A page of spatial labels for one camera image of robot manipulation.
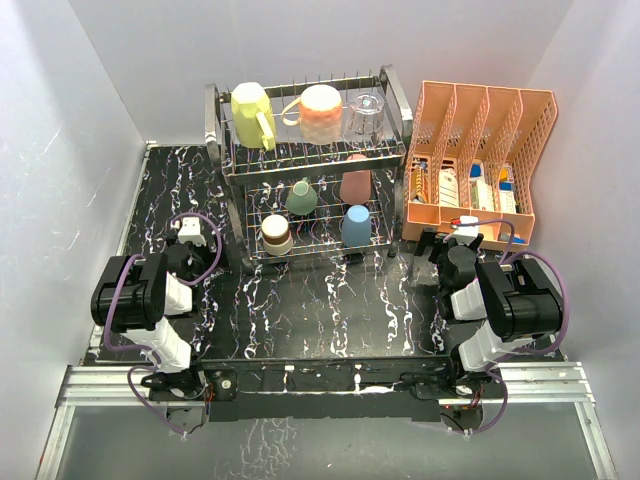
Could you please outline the clear glass cup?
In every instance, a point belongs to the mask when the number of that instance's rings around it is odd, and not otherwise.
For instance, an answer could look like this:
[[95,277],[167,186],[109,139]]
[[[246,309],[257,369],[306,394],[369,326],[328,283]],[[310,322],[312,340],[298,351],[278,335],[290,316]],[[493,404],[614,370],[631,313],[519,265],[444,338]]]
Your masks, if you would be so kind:
[[354,150],[377,146],[382,138],[385,100],[377,91],[358,94],[348,105],[343,137]]

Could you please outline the blue plastic cup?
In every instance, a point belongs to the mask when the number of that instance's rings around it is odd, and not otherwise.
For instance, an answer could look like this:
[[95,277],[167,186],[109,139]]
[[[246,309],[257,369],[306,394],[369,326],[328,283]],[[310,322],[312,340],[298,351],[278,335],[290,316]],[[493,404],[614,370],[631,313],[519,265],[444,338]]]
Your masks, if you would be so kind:
[[363,205],[351,206],[343,219],[341,228],[342,242],[346,247],[363,247],[371,239],[371,215]]

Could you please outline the green ceramic cup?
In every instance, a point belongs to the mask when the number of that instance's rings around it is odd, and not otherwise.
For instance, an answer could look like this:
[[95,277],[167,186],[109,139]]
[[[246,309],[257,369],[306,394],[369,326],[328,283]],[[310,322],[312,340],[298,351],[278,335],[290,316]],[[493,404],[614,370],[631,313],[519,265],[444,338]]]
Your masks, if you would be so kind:
[[308,179],[303,178],[291,187],[285,202],[285,207],[294,215],[306,216],[315,210],[317,201],[317,192],[311,186]]

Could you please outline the yellow patterned box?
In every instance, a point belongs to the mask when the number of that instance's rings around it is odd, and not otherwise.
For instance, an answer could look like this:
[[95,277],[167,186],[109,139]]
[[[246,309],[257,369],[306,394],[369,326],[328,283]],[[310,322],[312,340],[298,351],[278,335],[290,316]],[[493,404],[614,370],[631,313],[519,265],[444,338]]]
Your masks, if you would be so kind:
[[429,202],[427,162],[414,159],[410,172],[410,200],[421,204]]

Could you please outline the blue white box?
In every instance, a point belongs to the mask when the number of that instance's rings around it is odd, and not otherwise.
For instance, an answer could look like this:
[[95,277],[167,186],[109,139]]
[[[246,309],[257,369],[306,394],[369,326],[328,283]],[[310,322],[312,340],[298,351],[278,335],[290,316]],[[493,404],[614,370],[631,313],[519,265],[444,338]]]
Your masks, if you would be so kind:
[[510,165],[505,165],[499,175],[499,198],[502,212],[515,214],[517,202],[515,199],[515,177]]

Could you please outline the yellow-green faceted mug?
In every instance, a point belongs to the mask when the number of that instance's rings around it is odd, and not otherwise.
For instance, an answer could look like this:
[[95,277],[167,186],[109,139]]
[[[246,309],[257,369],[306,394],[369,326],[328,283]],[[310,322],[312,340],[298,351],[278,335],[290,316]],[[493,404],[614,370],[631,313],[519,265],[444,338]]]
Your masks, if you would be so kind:
[[277,131],[271,100],[259,83],[237,85],[231,92],[231,110],[236,136],[242,146],[275,149]]

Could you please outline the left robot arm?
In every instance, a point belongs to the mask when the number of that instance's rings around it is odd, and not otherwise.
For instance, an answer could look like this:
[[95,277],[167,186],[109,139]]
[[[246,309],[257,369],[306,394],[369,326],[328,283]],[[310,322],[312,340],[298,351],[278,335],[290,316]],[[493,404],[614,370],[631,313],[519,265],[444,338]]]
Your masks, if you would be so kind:
[[104,329],[105,347],[125,351],[112,337],[132,343],[152,363],[141,385],[185,400],[204,395],[207,376],[191,345],[175,331],[172,319],[188,319],[198,311],[202,277],[214,264],[206,245],[168,243],[165,251],[146,258],[111,257],[91,296],[94,323]]

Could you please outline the cream and brown cup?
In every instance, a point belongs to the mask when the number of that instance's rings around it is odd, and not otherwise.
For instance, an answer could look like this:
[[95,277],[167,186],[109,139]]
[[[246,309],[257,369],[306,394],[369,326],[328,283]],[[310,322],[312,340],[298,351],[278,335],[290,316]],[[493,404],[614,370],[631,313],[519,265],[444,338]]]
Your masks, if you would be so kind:
[[288,254],[293,247],[293,237],[286,217],[279,214],[267,216],[261,223],[262,242],[265,251],[272,256]]

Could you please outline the metal two-tier dish rack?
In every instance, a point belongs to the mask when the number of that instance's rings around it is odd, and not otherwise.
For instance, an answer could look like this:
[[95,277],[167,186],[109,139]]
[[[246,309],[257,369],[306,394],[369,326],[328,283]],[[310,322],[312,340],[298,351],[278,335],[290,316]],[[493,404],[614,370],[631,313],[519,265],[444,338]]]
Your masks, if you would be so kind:
[[[230,221],[226,244],[232,266],[251,272],[261,264],[330,258],[384,250],[398,252],[401,236],[402,174],[413,130],[413,115],[398,75],[391,65],[378,74],[327,80],[343,100],[365,92],[379,93],[385,102],[382,133],[359,145],[346,139],[316,146],[300,134],[281,135],[272,151],[249,149],[236,136],[231,118],[231,93],[215,84],[205,87],[205,143],[219,176]],[[339,182],[346,172],[369,170],[389,174],[375,181],[368,204],[373,234],[368,244],[345,246],[340,230],[348,209],[338,198]],[[315,211],[290,223],[292,249],[284,255],[269,254],[261,240],[260,224],[271,213],[284,214],[285,189],[303,178],[313,181],[319,194]]]

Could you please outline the pink plastic cup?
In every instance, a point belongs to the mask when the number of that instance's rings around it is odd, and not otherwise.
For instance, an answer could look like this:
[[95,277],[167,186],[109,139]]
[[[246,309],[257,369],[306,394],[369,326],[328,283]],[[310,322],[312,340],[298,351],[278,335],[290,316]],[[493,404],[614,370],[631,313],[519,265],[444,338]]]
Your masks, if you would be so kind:
[[345,172],[340,185],[340,198],[348,205],[364,205],[371,198],[371,171]]

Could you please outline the pink and cream mug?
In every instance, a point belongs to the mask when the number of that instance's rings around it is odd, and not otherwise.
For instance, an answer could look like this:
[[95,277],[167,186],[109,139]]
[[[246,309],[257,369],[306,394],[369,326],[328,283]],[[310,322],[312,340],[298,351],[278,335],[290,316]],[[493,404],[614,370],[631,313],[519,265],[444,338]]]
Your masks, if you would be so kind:
[[328,145],[342,136],[342,108],[336,88],[312,85],[283,109],[282,122],[287,127],[298,126],[306,143]]

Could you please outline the orange plastic file organizer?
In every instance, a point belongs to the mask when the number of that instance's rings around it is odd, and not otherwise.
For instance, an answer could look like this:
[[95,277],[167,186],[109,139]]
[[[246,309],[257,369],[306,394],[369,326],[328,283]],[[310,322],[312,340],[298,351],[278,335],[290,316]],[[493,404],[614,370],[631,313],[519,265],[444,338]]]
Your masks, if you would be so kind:
[[[526,248],[535,225],[531,183],[558,115],[550,90],[423,81],[414,115],[413,134],[404,174],[402,236],[415,241],[425,227],[452,232],[461,216],[482,221],[483,248],[501,251],[507,244]],[[414,159],[427,162],[429,202],[410,200],[410,172]],[[510,165],[515,177],[515,214],[501,211],[499,175]],[[438,180],[442,169],[453,169],[459,206],[439,204]],[[482,178],[493,189],[493,212],[471,207],[470,181]],[[508,243],[498,240],[511,235]],[[513,244],[515,235],[526,245]]]

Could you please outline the white red box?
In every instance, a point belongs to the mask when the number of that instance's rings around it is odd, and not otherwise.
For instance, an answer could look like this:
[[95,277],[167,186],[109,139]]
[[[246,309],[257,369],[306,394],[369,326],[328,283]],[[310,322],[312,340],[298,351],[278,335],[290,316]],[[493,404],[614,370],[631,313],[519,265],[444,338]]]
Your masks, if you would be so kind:
[[441,206],[459,206],[458,182],[453,169],[442,169],[439,172],[438,198]]

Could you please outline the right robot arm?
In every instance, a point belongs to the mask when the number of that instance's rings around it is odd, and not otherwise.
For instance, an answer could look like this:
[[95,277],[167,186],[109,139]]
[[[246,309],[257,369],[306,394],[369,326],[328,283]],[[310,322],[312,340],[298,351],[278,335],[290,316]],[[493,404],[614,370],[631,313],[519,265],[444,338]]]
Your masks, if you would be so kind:
[[551,342],[541,354],[551,353],[566,334],[570,307],[560,280],[549,278],[541,257],[530,251],[505,249],[497,260],[481,259],[479,227],[456,222],[448,234],[425,228],[418,240],[399,245],[412,261],[426,257],[434,268],[440,318],[479,325],[451,348],[443,367],[401,375],[403,389],[414,395],[442,388],[478,401],[485,385],[499,382],[499,363],[537,354],[532,345],[540,339]]

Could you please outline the white green box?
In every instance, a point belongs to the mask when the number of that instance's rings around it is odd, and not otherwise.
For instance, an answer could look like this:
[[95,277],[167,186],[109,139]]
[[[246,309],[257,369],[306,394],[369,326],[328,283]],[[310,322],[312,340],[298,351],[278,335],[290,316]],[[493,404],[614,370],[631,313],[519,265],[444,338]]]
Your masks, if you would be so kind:
[[473,209],[490,212],[495,210],[493,189],[482,178],[470,181],[470,201]]

